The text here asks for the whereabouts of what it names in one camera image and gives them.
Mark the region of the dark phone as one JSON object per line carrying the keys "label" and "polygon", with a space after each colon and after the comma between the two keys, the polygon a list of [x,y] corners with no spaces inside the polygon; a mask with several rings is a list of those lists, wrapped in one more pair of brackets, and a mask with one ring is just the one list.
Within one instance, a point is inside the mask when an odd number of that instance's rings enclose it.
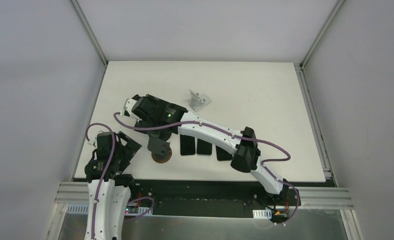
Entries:
{"label": "dark phone", "polygon": [[199,156],[211,156],[213,151],[213,144],[202,139],[197,140],[196,154]]}

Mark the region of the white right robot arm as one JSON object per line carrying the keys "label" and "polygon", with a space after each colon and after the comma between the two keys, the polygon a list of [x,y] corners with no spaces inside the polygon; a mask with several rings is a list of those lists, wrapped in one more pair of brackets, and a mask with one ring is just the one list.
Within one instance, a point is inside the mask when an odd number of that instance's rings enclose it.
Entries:
{"label": "white right robot arm", "polygon": [[166,143],[175,135],[193,137],[215,145],[232,156],[231,167],[242,173],[251,174],[264,190],[269,193],[269,200],[275,205],[287,201],[289,194],[284,188],[285,180],[269,170],[259,149],[259,144],[266,144],[282,151],[290,160],[290,154],[283,148],[257,139],[252,128],[244,130],[227,128],[207,121],[185,107],[167,102],[152,95],[135,95],[125,101],[124,112],[136,120],[133,130],[148,135],[147,146],[156,141]]}

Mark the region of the black round disc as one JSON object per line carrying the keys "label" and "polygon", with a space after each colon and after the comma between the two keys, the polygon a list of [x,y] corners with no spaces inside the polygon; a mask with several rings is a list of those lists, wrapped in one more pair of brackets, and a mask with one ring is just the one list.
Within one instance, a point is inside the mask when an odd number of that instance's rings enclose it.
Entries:
{"label": "black round disc", "polygon": [[150,130],[147,132],[147,134],[151,137],[155,137],[167,142],[172,135],[178,134],[178,130],[177,127],[170,127],[158,130]]}

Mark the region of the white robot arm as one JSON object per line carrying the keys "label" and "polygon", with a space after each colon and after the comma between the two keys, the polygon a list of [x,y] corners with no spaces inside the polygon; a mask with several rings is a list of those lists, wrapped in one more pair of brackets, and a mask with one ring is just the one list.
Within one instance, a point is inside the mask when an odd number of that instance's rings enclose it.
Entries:
{"label": "white robot arm", "polygon": [[133,176],[117,172],[117,140],[116,133],[99,133],[96,148],[85,166],[89,194],[87,240],[121,239],[126,205],[136,193]]}

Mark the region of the black phone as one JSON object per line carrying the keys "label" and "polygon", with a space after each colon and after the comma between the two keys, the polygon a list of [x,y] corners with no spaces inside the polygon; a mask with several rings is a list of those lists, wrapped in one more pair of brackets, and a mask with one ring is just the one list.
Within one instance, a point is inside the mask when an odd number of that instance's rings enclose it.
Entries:
{"label": "black phone", "polygon": [[216,146],[216,158],[218,161],[231,161],[233,159],[233,155],[224,150],[223,148]]}
{"label": "black phone", "polygon": [[180,135],[180,155],[193,156],[196,154],[196,142],[193,136]]}

